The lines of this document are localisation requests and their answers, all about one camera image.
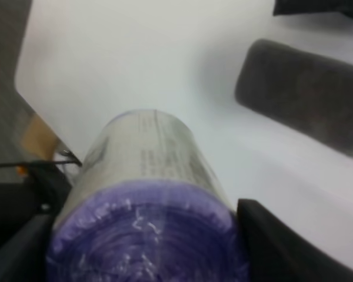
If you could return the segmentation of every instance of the gray carpet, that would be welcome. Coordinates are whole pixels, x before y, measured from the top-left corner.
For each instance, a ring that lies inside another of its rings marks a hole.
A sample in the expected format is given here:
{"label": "gray carpet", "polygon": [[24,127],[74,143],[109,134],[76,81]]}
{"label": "gray carpet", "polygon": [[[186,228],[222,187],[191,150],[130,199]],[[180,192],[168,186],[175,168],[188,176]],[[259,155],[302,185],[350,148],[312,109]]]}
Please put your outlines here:
{"label": "gray carpet", "polygon": [[[30,158],[20,141],[33,111],[14,88],[30,5],[30,0],[0,0],[0,162]],[[17,181],[14,169],[0,169],[0,182]]]}

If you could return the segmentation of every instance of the white table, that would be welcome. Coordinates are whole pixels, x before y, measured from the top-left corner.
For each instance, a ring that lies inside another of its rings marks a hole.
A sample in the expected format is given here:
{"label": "white table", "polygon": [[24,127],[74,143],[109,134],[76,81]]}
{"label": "white table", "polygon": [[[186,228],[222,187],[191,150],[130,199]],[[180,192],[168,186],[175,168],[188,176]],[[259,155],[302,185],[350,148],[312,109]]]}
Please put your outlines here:
{"label": "white table", "polygon": [[353,21],[273,18],[267,0],[35,0],[16,87],[84,158],[114,116],[185,122],[229,201],[259,200],[353,268],[353,159],[243,108],[234,87],[258,38],[353,63]]}

